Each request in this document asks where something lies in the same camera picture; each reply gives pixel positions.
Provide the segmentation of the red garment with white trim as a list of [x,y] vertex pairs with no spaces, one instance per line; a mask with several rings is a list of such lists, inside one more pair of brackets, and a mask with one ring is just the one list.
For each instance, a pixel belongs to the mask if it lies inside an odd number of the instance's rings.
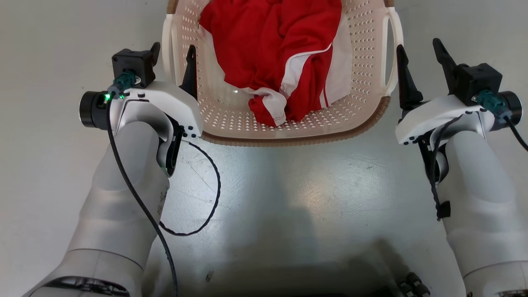
[[224,81],[252,94],[261,124],[301,121],[349,94],[341,0],[211,0],[199,24]]

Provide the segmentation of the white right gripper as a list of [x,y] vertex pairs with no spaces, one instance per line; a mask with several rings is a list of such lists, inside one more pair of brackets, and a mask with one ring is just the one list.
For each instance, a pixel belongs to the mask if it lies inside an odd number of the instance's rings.
[[[449,94],[454,94],[457,65],[441,39],[434,38],[432,44]],[[509,124],[517,126],[523,118],[522,102],[513,92],[494,94],[484,90],[478,94],[475,106],[464,105],[455,95],[422,104],[424,97],[415,86],[403,45],[396,48],[396,62],[400,108],[409,111],[396,126],[396,139],[400,144],[418,143],[419,137],[425,137],[430,146],[438,142],[479,146],[487,143],[489,132],[508,128]]]

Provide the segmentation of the beige perforated plastic laundry basket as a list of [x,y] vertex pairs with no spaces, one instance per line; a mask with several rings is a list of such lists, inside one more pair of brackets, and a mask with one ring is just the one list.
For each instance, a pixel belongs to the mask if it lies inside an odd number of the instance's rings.
[[187,51],[196,47],[198,105],[203,117],[202,139],[245,147],[286,147],[321,144],[358,137],[375,126],[398,83],[397,65],[385,79],[388,31],[394,46],[403,44],[395,0],[341,0],[345,33],[351,43],[351,83],[343,99],[301,122],[278,128],[259,124],[249,110],[251,95],[224,82],[213,45],[199,29],[199,17],[210,0],[168,0],[163,24],[161,61],[166,79],[180,84]]

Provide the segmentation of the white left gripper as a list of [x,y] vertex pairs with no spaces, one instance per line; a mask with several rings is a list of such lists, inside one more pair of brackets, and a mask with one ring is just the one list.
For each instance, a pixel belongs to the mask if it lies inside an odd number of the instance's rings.
[[[161,43],[150,51],[151,65],[156,66]],[[108,130],[116,134],[132,122],[146,122],[163,141],[182,133],[184,141],[202,137],[203,117],[198,106],[196,46],[190,45],[186,70],[180,87],[155,81],[146,89],[132,88],[120,96],[104,92],[85,92],[79,102],[79,119],[86,127]]]

